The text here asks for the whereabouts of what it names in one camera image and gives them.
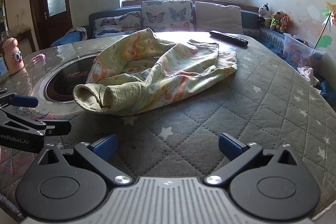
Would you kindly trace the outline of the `floral children's pajama garment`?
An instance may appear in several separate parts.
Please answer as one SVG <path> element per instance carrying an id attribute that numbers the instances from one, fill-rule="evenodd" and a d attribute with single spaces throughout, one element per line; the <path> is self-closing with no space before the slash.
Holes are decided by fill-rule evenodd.
<path id="1" fill-rule="evenodd" d="M 135 115 L 203 92 L 237 68 L 236 52 L 218 43 L 172 42 L 147 28 L 100 52 L 73 98 L 93 113 Z"/>

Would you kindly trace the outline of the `pile of small clothes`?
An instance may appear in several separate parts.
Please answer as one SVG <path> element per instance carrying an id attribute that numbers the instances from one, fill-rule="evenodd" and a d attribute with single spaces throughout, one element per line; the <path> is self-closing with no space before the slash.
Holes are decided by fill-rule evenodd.
<path id="1" fill-rule="evenodd" d="M 317 87 L 320 84 L 320 81 L 317 77 L 314 76 L 314 69 L 310 66 L 304 66 L 297 68 L 299 74 L 307 80 L 307 82 L 311 83 L 313 87 Z"/>

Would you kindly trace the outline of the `pink cartoon water bottle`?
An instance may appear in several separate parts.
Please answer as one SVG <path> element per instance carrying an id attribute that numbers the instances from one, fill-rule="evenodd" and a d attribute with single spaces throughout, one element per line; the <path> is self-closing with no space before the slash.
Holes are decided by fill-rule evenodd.
<path id="1" fill-rule="evenodd" d="M 9 38 L 4 41 L 2 49 L 5 54 L 7 69 L 11 75 L 18 73 L 24 68 L 23 56 L 18 48 L 18 41 L 16 38 Z"/>

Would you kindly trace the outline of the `round black induction cooktop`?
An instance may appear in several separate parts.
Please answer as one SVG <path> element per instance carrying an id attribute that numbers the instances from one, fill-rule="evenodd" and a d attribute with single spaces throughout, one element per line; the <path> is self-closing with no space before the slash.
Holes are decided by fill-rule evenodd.
<path id="1" fill-rule="evenodd" d="M 30 111 L 40 117 L 67 118 L 84 110 L 74 101 L 73 89 L 85 84 L 98 53 L 77 56 L 56 66 L 30 92 L 39 104 Z"/>

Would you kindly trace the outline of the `small pink toy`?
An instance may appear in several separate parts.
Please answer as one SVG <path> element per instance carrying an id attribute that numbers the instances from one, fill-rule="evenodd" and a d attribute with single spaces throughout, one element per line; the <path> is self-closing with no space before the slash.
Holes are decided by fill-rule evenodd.
<path id="1" fill-rule="evenodd" d="M 46 56 L 43 53 L 40 53 L 31 59 L 34 65 L 44 65 L 46 63 Z"/>

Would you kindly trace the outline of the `grey quilted star tablecloth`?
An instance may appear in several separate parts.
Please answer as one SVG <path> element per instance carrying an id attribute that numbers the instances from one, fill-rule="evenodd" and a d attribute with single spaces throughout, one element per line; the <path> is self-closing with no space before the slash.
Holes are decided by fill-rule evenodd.
<path id="1" fill-rule="evenodd" d="M 237 71 L 209 89 L 171 105 L 128 117 L 85 112 L 75 102 L 40 100 L 34 110 L 12 107 L 31 119 L 68 119 L 66 136 L 47 139 L 59 148 L 117 134 L 111 162 L 133 177 L 204 177 L 227 163 L 218 138 L 226 132 L 266 149 L 288 143 L 317 180 L 315 218 L 335 206 L 335 111 L 291 66 L 255 39 L 236 48 Z"/>

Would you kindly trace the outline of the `blue folded blanket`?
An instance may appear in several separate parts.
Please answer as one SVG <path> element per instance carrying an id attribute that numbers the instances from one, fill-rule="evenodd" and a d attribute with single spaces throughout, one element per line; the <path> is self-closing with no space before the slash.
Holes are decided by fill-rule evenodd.
<path id="1" fill-rule="evenodd" d="M 53 42 L 50 47 L 61 46 L 69 43 L 87 40 L 87 30 L 84 27 L 71 28 L 63 37 Z"/>

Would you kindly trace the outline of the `low butterfly print cushion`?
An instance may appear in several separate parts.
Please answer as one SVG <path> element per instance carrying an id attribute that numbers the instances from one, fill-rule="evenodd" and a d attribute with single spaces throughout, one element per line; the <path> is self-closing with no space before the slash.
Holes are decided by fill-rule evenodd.
<path id="1" fill-rule="evenodd" d="M 120 16 L 96 19 L 93 25 L 93 38 L 114 35 L 129 35 L 141 29 L 141 13 L 128 12 Z"/>

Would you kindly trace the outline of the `clear plastic storage box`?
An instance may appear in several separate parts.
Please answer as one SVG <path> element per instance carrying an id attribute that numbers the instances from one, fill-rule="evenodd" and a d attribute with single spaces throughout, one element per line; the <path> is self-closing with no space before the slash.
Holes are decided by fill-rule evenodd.
<path id="1" fill-rule="evenodd" d="M 282 54 L 298 68 L 309 66 L 317 70 L 325 52 L 304 44 L 299 36 L 285 33 Z"/>

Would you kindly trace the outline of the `black remote control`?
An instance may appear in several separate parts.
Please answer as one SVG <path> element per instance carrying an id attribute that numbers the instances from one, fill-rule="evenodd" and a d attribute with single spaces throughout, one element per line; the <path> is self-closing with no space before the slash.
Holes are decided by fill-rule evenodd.
<path id="1" fill-rule="evenodd" d="M 210 31 L 210 35 L 221 41 L 228 42 L 228 43 L 240 46 L 240 47 L 248 46 L 248 40 L 233 36 L 231 34 L 212 30 Z"/>

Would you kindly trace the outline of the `colourful paper pinwheel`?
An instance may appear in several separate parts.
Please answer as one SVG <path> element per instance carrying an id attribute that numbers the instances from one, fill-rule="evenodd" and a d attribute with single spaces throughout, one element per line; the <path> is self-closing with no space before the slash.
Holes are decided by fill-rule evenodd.
<path id="1" fill-rule="evenodd" d="M 335 4 L 332 4 L 330 2 L 326 2 L 326 9 L 321 12 L 324 16 L 326 16 L 325 20 L 322 23 L 322 31 L 319 34 L 319 37 L 314 45 L 314 49 L 317 48 L 326 28 L 329 28 L 329 31 L 331 31 L 332 26 L 335 26 Z"/>

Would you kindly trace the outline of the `blue corner sofa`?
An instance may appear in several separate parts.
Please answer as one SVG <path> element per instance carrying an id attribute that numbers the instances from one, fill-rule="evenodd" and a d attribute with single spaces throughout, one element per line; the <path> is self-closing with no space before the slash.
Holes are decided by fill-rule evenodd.
<path id="1" fill-rule="evenodd" d="M 124 15 L 128 12 L 132 11 L 139 11 L 141 12 L 141 6 L 129 6 L 129 7 L 122 7 L 115 10 L 97 12 L 91 14 L 89 16 L 89 25 L 83 26 L 87 30 L 88 39 L 93 39 L 93 25 L 96 19 L 110 17 L 110 16 L 120 16 Z M 297 69 L 298 67 L 291 63 L 288 59 L 284 57 L 282 54 L 283 52 L 283 43 L 284 43 L 284 33 L 280 34 L 276 31 L 271 31 L 270 29 L 266 29 L 262 27 L 257 19 L 258 16 L 255 12 L 252 11 L 241 11 L 241 19 L 243 30 L 247 36 L 255 38 L 261 44 L 266 46 L 270 51 L 275 53 L 278 57 L 282 58 L 285 62 L 287 62 L 291 67 Z M 320 84 L 315 87 L 317 88 L 323 98 L 330 102 L 330 104 L 335 104 L 331 102 L 335 100 L 335 90 L 329 85 L 327 79 L 319 75 L 317 72 L 314 72 L 314 76 L 318 78 Z"/>

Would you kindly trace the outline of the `upright butterfly print cushion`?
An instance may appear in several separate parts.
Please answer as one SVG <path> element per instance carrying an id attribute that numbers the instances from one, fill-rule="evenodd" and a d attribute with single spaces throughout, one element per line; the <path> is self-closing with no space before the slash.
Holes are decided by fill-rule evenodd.
<path id="1" fill-rule="evenodd" d="M 143 1 L 142 24 L 154 32 L 195 31 L 190 0 Z"/>

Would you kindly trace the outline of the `orange fox plush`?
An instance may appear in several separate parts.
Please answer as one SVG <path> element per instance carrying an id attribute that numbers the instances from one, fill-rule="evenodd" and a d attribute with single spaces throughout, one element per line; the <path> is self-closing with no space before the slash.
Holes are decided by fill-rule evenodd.
<path id="1" fill-rule="evenodd" d="M 279 28 L 279 32 L 280 33 L 284 33 L 286 31 L 286 28 L 289 24 L 289 15 L 288 14 L 285 14 L 284 17 L 280 20 L 280 28 Z"/>

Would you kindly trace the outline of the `brown bear plush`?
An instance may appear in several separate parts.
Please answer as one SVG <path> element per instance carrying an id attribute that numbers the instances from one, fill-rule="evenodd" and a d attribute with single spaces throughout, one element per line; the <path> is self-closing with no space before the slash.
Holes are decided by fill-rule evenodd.
<path id="1" fill-rule="evenodd" d="M 278 31 L 282 25 L 281 20 L 285 16 L 284 11 L 279 10 L 275 12 L 270 18 L 270 29 L 274 31 Z"/>

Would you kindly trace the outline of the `black white cow plush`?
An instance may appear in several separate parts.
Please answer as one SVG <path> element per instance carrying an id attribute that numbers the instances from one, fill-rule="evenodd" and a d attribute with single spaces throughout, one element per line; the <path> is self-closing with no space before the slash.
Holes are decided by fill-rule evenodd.
<path id="1" fill-rule="evenodd" d="M 265 3 L 263 4 L 258 11 L 259 15 L 258 15 L 258 23 L 260 25 L 265 26 L 266 28 L 270 28 L 270 23 L 271 23 L 271 17 L 269 14 L 269 4 Z"/>

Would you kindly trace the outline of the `plain beige cushion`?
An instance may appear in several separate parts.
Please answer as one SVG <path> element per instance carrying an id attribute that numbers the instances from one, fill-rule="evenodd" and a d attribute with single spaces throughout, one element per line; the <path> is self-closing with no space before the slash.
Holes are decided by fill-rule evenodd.
<path id="1" fill-rule="evenodd" d="M 197 31 L 212 30 L 243 34 L 242 11 L 239 6 L 224 6 L 209 2 L 195 2 Z"/>

